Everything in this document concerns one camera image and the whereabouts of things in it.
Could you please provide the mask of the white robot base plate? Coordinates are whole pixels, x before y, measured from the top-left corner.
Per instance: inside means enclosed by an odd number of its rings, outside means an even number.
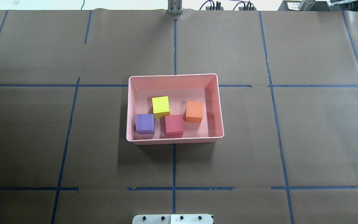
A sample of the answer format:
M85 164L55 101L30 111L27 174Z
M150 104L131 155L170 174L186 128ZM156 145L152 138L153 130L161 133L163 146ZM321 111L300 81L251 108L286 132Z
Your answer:
M138 214L133 224L213 224L210 214Z

